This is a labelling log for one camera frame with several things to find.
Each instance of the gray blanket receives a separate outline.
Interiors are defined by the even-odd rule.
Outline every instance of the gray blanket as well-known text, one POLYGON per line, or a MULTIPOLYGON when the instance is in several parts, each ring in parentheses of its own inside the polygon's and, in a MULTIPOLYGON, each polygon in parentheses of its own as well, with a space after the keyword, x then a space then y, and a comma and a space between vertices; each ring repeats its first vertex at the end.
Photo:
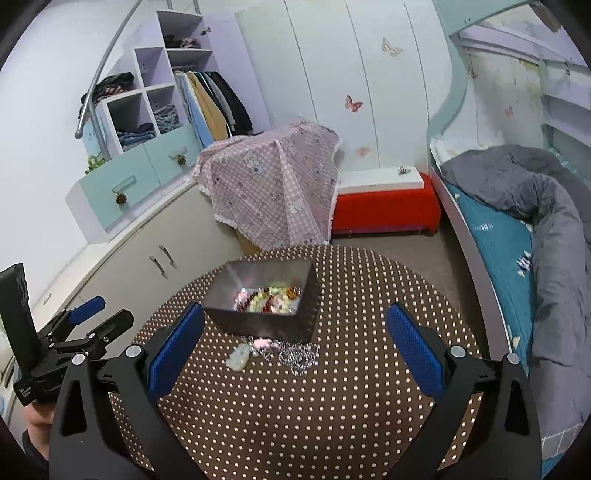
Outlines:
POLYGON ((470 197, 534 220, 530 384, 551 458, 591 411, 591 192, 553 155, 513 145, 465 152, 441 173, 470 197))

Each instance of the teal drawer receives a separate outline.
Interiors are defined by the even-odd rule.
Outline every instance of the teal drawer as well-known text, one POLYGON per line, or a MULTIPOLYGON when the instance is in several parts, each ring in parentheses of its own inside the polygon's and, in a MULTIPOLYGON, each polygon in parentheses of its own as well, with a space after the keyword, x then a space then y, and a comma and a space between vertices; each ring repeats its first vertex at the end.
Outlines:
POLYGON ((107 228, 130 207, 160 187, 143 145, 115 157, 80 180, 90 207, 107 228), (125 195, 118 205, 117 194, 125 195))
POLYGON ((156 176, 164 185, 182 172, 191 170, 203 145, 195 136, 193 127, 185 125, 146 142, 145 148, 156 176), (185 165, 179 165, 180 155, 186 159, 185 165))

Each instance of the butterfly decal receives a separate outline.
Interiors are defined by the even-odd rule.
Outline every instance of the butterfly decal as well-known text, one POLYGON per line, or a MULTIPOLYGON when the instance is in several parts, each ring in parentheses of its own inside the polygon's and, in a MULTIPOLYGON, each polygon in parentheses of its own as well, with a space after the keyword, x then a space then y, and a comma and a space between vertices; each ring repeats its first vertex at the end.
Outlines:
POLYGON ((382 40, 382 50, 392 57, 398 57, 404 50, 390 45, 386 37, 382 40))
POLYGON ((357 156, 361 158, 367 157, 371 153, 371 148, 361 147, 357 150, 357 156))
POLYGON ((351 110, 353 113, 357 113, 363 106, 363 102, 354 102, 351 99, 351 95, 347 95, 347 101, 345 102, 345 108, 351 110))

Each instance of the stainless steel box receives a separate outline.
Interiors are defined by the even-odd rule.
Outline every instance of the stainless steel box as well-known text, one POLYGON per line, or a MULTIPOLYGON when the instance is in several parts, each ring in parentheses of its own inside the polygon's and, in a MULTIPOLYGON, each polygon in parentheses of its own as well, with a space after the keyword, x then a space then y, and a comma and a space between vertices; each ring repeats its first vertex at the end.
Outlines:
POLYGON ((320 306, 320 286, 309 260, 238 260, 217 274, 202 302, 209 317, 226 333, 310 343, 320 306), (298 309, 290 314, 237 312, 242 288, 299 287, 298 309))

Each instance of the cabinet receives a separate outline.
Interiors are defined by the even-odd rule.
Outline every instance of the cabinet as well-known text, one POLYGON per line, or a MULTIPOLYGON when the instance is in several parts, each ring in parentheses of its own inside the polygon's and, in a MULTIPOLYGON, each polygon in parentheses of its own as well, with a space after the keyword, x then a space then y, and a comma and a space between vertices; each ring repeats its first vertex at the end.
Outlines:
MULTIPOLYGON (((131 72, 132 90, 101 100, 96 113, 111 161, 79 180, 66 197, 76 223, 90 244, 107 243, 188 178, 203 144, 190 124, 173 69, 221 73, 245 105, 256 132, 270 127, 267 109, 236 17, 210 18, 156 11, 124 41, 124 54, 108 75, 131 72), (166 48, 164 37, 197 38, 201 48, 166 48), (156 113, 176 107, 180 127, 162 133, 156 113), (121 146, 117 132, 154 124, 155 138, 121 146)), ((99 151, 92 128, 84 130, 89 155, 99 151)))
POLYGON ((233 230, 215 221, 208 198, 195 186, 138 229, 82 287, 83 301, 100 295, 106 308, 75 334, 84 336, 120 309, 130 310, 133 328, 107 347, 109 356, 117 355, 187 283, 241 256, 233 230))

